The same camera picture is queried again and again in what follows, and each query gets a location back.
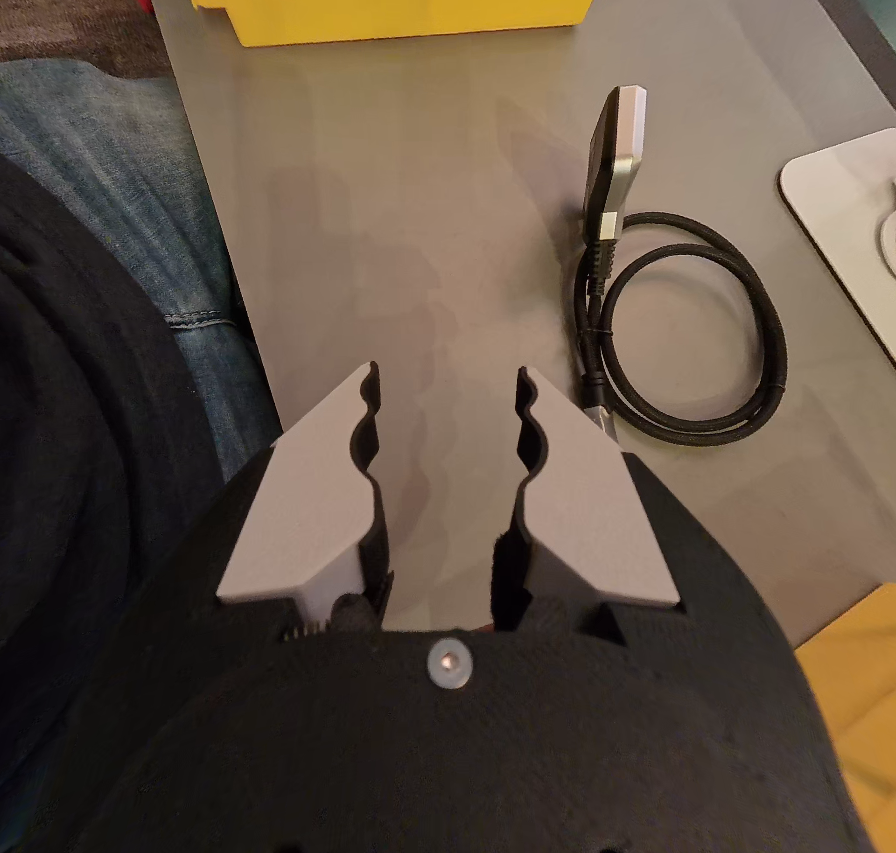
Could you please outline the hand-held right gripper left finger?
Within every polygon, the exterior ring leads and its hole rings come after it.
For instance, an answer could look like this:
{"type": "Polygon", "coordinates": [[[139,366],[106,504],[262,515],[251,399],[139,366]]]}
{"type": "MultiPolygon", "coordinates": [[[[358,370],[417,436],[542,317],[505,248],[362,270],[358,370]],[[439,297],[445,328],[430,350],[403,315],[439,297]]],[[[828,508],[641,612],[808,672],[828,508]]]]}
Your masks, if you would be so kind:
{"type": "Polygon", "coordinates": [[[379,451],[379,368],[366,362],[273,445],[216,595],[224,604],[289,600],[325,624],[346,595],[377,623],[390,596],[379,451]]]}

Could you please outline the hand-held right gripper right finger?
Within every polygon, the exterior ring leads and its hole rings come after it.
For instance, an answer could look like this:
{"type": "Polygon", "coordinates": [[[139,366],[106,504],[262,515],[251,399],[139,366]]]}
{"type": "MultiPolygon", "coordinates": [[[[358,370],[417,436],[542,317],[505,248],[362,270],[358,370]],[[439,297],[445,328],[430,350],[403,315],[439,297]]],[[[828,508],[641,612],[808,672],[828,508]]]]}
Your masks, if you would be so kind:
{"type": "Polygon", "coordinates": [[[495,630],[519,628],[536,600],[558,600],[575,628],[604,604],[679,607],[616,439],[528,366],[518,371],[514,408],[526,475],[494,548],[495,630]]]}

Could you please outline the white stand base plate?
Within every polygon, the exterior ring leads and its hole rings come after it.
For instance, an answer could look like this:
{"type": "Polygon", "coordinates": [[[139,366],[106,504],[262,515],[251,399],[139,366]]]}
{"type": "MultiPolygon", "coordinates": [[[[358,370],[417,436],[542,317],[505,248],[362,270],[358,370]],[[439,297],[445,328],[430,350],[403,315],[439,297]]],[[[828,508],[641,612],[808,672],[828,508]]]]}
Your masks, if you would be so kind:
{"type": "Polygon", "coordinates": [[[778,174],[778,189],[894,362],[894,127],[792,159],[778,174]]]}

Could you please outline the grey adapter with braided cable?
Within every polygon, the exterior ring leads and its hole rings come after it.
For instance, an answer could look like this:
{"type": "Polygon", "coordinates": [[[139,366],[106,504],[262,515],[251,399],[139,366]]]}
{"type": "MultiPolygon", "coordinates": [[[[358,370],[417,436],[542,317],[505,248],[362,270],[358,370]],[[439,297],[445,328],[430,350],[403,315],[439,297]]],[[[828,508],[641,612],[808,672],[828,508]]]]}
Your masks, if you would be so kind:
{"type": "Polygon", "coordinates": [[[583,198],[583,251],[571,291],[574,349],[581,366],[582,409],[604,427],[615,416],[667,444],[712,448],[741,442],[764,428],[786,391],[789,374],[785,332],[753,265],[722,234],[698,220],[665,211],[626,212],[626,201],[643,160],[647,92],[639,85],[614,87],[591,137],[583,198]],[[692,242],[656,247],[635,258],[613,279],[623,233],[637,228],[680,231],[692,242]],[[613,320],[625,287],[636,275],[669,259],[692,257],[723,269],[743,288],[761,344],[756,388],[728,414],[687,420],[649,403],[624,373],[613,320]]]}

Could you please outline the person's blue jeans leg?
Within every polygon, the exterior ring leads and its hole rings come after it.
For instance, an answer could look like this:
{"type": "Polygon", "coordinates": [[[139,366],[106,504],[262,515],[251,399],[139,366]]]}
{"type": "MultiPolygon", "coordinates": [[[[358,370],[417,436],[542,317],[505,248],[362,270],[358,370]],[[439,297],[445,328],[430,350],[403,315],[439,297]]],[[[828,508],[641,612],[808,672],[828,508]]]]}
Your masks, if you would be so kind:
{"type": "Polygon", "coordinates": [[[2,63],[1,146],[161,314],[232,478],[282,427],[176,84],[71,59],[2,63]]]}

